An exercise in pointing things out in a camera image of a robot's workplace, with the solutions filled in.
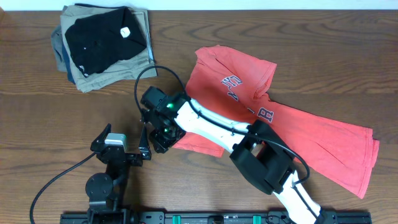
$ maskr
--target wooden table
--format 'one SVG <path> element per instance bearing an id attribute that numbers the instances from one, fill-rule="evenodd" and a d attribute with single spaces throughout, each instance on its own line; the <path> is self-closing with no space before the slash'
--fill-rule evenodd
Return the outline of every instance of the wooden table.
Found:
<path id="1" fill-rule="evenodd" d="M 50 34 L 60 12 L 7 12 L 0 23 L 0 223 L 28 223 L 36 193 L 89 153 L 107 123 L 137 149 L 141 124 L 134 81 L 79 92 L 57 71 Z M 150 12 L 159 65 L 186 82 L 202 46 L 227 45 L 278 64 L 271 98 L 309 113 L 373 128 L 381 141 L 368 191 L 359 199 L 312 172 L 306 184 L 326 208 L 368 210 L 375 223 L 398 222 L 397 11 Z M 172 76 L 140 82 L 173 92 Z M 105 165 L 88 161 L 51 185 L 35 208 L 37 223 L 59 223 L 64 211 L 85 211 L 89 176 Z M 266 211 L 282 205 L 221 159 L 171 149 L 133 168 L 126 202 L 168 211 Z"/>

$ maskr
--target folded clothes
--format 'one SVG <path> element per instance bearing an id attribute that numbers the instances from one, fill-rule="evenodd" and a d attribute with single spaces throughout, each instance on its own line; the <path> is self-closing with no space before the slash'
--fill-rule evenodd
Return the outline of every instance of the folded clothes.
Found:
<path id="1" fill-rule="evenodd" d="M 315 116 L 273 102 L 266 93 L 276 64 L 229 47 L 196 51 L 197 64 L 188 94 L 229 119 L 261 119 L 317 172 L 363 198 L 376 162 L 379 141 L 372 129 Z M 221 156 L 223 149 L 202 136 L 187 133 L 173 147 Z"/>
<path id="2" fill-rule="evenodd" d="M 70 59 L 70 71 L 72 73 L 73 80 L 76 83 L 76 87 L 82 92 L 98 90 L 106 85 L 109 85 L 119 80 L 134 80 L 143 69 L 155 65 L 153 60 L 152 47 L 150 46 L 147 11 L 142 9 L 130 9 L 130 11 L 136 17 L 142 33 L 146 34 L 147 50 L 142 51 L 141 53 L 137 54 L 133 58 L 130 58 L 129 60 L 119 60 L 111 65 L 109 68 L 107 68 L 104 72 L 94 73 L 87 78 L 83 76 L 83 74 L 73 63 L 73 60 L 70 57 L 70 49 L 65 39 L 65 32 L 68 30 L 68 28 L 74 25 L 77 19 L 86 18 L 92 15 L 102 14 L 114 10 L 116 9 L 68 6 L 60 16 L 63 44 Z M 156 75 L 156 70 L 149 70 L 147 73 L 143 74 L 142 77 L 155 77 Z"/>
<path id="3" fill-rule="evenodd" d="M 62 55 L 62 31 L 61 26 L 57 26 L 51 33 L 51 46 L 54 51 L 55 61 L 57 62 L 57 69 L 60 72 L 66 72 L 67 66 Z"/>
<path id="4" fill-rule="evenodd" d="M 77 19 L 65 38 L 73 63 L 86 77 L 146 49 L 139 24 L 126 7 Z"/>

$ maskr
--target orange t-shirt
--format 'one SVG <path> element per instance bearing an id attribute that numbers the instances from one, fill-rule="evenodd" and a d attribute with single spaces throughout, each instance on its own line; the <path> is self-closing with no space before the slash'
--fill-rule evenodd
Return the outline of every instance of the orange t-shirt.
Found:
<path id="1" fill-rule="evenodd" d="M 372 129 L 315 116 L 270 100 L 276 64 L 222 46 L 196 51 L 188 94 L 209 110 L 236 121 L 267 122 L 317 172 L 363 198 L 379 141 Z M 173 147 L 221 157 L 224 149 L 187 133 Z"/>

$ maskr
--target black cable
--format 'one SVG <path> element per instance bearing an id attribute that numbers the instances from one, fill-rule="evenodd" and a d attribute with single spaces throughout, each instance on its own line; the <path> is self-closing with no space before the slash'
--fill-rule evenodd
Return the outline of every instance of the black cable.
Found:
<path id="1" fill-rule="evenodd" d="M 30 223 L 31 224 L 35 224 L 35 220 L 33 219 L 33 209 L 35 208 L 36 202 L 39 199 L 40 195 L 42 195 L 43 191 L 49 187 L 50 184 L 52 184 L 54 181 L 56 181 L 58 178 L 62 177 L 63 175 L 67 174 L 68 172 L 72 171 L 74 168 L 82 165 L 83 163 L 85 163 L 87 160 L 91 159 L 93 156 L 95 156 L 95 152 L 93 152 L 91 155 L 89 155 L 86 159 L 83 159 L 81 162 L 77 163 L 76 165 L 74 165 L 73 167 L 63 171 L 62 173 L 58 174 L 57 176 L 55 176 L 52 180 L 50 180 L 46 185 L 44 185 L 44 187 L 42 188 L 42 190 L 40 190 L 35 199 L 33 199 L 32 205 L 30 206 L 30 212 L 29 212 L 29 217 L 30 217 Z"/>
<path id="2" fill-rule="evenodd" d="M 138 102 L 138 98 L 137 98 L 137 85 L 138 85 L 138 81 L 139 81 L 140 77 L 142 76 L 142 74 L 144 74 L 144 72 L 146 72 L 146 71 L 148 71 L 149 69 L 152 69 L 152 68 L 163 68 L 163 69 L 169 71 L 169 72 L 180 82 L 180 85 L 181 85 L 181 87 L 183 88 L 183 92 L 184 92 L 186 95 L 188 95 L 188 94 L 187 94 L 187 91 L 185 90 L 185 85 L 182 83 L 180 77 L 178 77 L 178 75 L 177 75 L 173 70 L 171 70 L 171 69 L 169 69 L 169 68 L 167 68 L 167 67 L 165 67 L 165 66 L 161 66 L 161 65 L 154 65 L 154 66 L 147 67 L 146 69 L 144 69 L 144 70 L 138 75 L 137 80 L 136 80 L 136 84 L 134 85 L 134 99 L 136 100 L 137 107 L 138 107 L 138 109 L 139 109 L 139 111 L 140 111 L 140 113 L 141 113 L 142 120 L 144 120 L 144 113 L 142 112 L 141 107 L 139 106 L 139 102 Z M 208 121 L 208 122 L 211 123 L 211 124 L 214 124 L 215 126 L 217 126 L 217 127 L 219 127 L 219 128 L 223 128 L 223 129 L 225 129 L 225 130 L 227 130 L 227 131 L 231 131 L 231 132 L 234 133 L 234 134 L 242 134 L 243 136 L 248 136 L 248 137 L 251 137 L 251 138 L 255 138 L 255 139 L 258 139 L 258 140 L 260 140 L 260 141 L 264 141 L 264 142 L 266 142 L 266 143 L 268 143 L 268 144 L 269 144 L 269 143 L 274 144 L 274 145 L 276 145 L 276 146 L 281 147 L 282 149 L 285 149 L 285 150 L 288 151 L 289 153 L 293 154 L 293 155 L 304 165 L 305 170 L 307 171 L 307 174 L 306 174 L 306 176 L 305 176 L 304 178 L 302 178 L 302 179 L 300 179 L 300 180 L 298 180 L 298 181 L 292 183 L 293 187 L 295 187 L 297 184 L 302 184 L 302 183 L 304 183 L 306 180 L 308 180 L 308 178 L 310 178 L 310 168 L 309 168 L 308 164 L 307 164 L 307 163 L 305 162 L 305 160 L 304 160 L 300 155 L 298 155 L 295 151 L 293 151 L 293 150 L 291 150 L 291 149 L 289 149 L 289 148 L 287 148 L 287 147 L 285 147 L 285 146 L 283 146 L 283 145 L 281 145 L 281 144 L 279 144 L 279 143 L 277 143 L 277 142 L 274 142 L 274 141 L 271 141 L 271 140 L 268 140 L 268 139 L 265 139 L 265 138 L 260 138 L 259 136 L 256 136 L 256 135 L 254 135 L 254 134 L 246 133 L 246 132 L 244 132 L 244 131 L 238 131 L 238 130 L 235 130 L 235 129 L 233 129 L 233 128 L 230 128 L 230 127 L 224 126 L 224 125 L 222 125 L 222 124 L 219 124 L 219 123 L 217 123 L 216 121 L 213 121 L 212 119 L 210 119 L 210 118 L 208 118 L 208 117 L 206 117 L 206 116 L 203 116 L 202 113 L 201 113 L 201 111 L 198 111 L 198 110 L 192 105 L 192 102 L 191 102 L 191 101 L 188 101 L 188 104 L 191 106 L 192 110 L 193 110 L 199 117 L 203 118 L 204 120 Z"/>

